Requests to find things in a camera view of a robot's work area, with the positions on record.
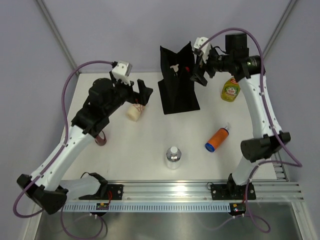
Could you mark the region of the cream pump lotion bottle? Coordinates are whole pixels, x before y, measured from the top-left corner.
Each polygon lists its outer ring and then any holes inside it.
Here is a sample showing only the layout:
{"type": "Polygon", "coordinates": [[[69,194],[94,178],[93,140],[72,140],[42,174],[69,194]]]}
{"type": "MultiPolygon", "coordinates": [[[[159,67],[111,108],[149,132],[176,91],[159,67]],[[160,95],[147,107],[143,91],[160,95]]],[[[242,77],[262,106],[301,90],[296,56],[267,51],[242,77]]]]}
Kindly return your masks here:
{"type": "Polygon", "coordinates": [[[144,105],[142,105],[142,104],[138,104],[138,103],[132,104],[128,108],[128,110],[126,112],[126,116],[131,121],[137,122],[138,119],[140,118],[140,116],[142,115],[142,113],[144,112],[145,108],[146,107],[144,105]]]}

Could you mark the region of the green bottle beige cap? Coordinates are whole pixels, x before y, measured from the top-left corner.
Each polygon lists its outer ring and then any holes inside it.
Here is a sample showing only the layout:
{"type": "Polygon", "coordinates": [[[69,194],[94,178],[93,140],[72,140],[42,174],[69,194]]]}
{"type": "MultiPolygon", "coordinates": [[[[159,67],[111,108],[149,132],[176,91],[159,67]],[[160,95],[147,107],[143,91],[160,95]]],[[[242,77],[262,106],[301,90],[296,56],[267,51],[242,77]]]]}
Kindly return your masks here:
{"type": "Polygon", "coordinates": [[[178,78],[180,75],[180,65],[179,64],[175,64],[175,65],[171,65],[170,69],[173,71],[173,75],[175,78],[178,78]]]}

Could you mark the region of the black canvas bag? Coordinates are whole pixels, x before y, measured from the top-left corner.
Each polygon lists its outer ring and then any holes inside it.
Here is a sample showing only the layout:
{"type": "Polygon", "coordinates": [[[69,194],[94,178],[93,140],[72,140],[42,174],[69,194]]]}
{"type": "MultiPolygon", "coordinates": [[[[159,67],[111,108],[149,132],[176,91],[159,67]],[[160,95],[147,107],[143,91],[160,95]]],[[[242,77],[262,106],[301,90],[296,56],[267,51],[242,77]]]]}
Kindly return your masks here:
{"type": "Polygon", "coordinates": [[[191,75],[195,58],[191,43],[187,43],[179,52],[160,47],[160,68],[163,79],[158,82],[161,104],[165,115],[177,114],[200,109],[195,82],[191,75]],[[170,66],[179,64],[180,74],[176,78],[170,66]]]}

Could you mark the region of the yellow Fairy dish soap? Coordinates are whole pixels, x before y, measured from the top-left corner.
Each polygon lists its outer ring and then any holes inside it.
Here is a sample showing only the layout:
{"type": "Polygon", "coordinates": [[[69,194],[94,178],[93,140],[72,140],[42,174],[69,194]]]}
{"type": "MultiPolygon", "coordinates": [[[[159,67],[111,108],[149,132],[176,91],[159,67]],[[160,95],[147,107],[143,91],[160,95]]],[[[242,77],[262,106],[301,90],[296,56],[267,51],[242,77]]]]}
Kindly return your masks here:
{"type": "Polygon", "coordinates": [[[241,91],[240,85],[234,77],[225,82],[221,91],[221,99],[227,102],[234,102],[241,91]]]}

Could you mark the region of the dark red bottle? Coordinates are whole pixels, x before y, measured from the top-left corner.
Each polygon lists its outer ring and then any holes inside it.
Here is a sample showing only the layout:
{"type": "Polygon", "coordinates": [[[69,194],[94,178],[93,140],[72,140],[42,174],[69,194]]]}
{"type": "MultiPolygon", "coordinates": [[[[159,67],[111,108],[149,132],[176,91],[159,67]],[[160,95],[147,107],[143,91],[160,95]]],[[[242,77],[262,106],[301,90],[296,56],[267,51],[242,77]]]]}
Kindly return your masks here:
{"type": "Polygon", "coordinates": [[[104,146],[107,142],[106,135],[103,131],[101,131],[94,140],[98,146],[104,146]]]}

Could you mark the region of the silver bottle white cap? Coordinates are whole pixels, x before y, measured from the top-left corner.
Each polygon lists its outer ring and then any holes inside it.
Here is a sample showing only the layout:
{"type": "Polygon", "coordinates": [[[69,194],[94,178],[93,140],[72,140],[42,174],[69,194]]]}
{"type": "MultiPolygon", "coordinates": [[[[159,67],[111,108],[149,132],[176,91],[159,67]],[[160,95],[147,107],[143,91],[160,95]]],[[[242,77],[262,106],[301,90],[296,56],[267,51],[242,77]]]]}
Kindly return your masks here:
{"type": "Polygon", "coordinates": [[[180,166],[181,163],[182,152],[176,146],[171,146],[167,149],[165,154],[165,164],[171,169],[175,170],[180,166]]]}

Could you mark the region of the orange spray bottle blue cap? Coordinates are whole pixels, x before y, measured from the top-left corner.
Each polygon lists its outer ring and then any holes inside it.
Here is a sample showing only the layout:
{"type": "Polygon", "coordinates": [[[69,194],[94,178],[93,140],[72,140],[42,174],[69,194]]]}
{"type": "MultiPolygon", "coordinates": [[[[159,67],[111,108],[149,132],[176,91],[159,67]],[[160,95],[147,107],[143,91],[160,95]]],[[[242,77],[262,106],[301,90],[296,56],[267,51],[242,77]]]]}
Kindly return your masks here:
{"type": "Polygon", "coordinates": [[[227,139],[229,136],[230,131],[230,124],[227,123],[226,126],[221,127],[204,145],[206,150],[213,153],[217,150],[222,143],[227,139]]]}

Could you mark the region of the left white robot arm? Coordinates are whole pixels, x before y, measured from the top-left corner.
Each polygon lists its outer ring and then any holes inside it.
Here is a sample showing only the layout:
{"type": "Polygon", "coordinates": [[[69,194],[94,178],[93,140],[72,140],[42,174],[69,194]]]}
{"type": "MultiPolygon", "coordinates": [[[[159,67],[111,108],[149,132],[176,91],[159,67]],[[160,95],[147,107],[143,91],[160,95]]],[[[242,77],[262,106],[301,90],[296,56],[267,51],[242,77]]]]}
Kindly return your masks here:
{"type": "Polygon", "coordinates": [[[32,174],[21,174],[17,184],[22,193],[49,215],[58,212],[66,202],[82,197],[100,200],[108,197],[108,181],[93,172],[76,180],[63,180],[66,171],[78,155],[96,139],[109,124],[110,116],[125,102],[145,106],[153,89],[138,79],[124,84],[114,78],[99,78],[88,90],[83,107],[76,113],[65,139],[51,156],[32,174]]]}

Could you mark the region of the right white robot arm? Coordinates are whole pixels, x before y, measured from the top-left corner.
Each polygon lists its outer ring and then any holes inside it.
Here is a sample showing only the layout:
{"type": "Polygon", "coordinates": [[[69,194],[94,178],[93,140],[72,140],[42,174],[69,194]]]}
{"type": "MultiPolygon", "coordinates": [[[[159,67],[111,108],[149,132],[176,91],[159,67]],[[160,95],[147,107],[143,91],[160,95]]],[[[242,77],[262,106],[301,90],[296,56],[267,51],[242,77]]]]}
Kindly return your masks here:
{"type": "Polygon", "coordinates": [[[225,184],[212,184],[211,195],[218,199],[254,200],[252,184],[254,173],[266,164],[272,164],[271,157],[283,149],[291,140],[289,132],[284,132],[274,114],[267,89],[264,60],[261,54],[251,56],[247,38],[254,43],[252,34],[242,29],[225,36],[225,51],[218,54],[210,44],[210,39],[197,37],[193,48],[196,55],[192,80],[207,85],[204,74],[210,78],[215,73],[230,73],[243,92],[252,123],[252,139],[240,144],[242,158],[225,184]]]}

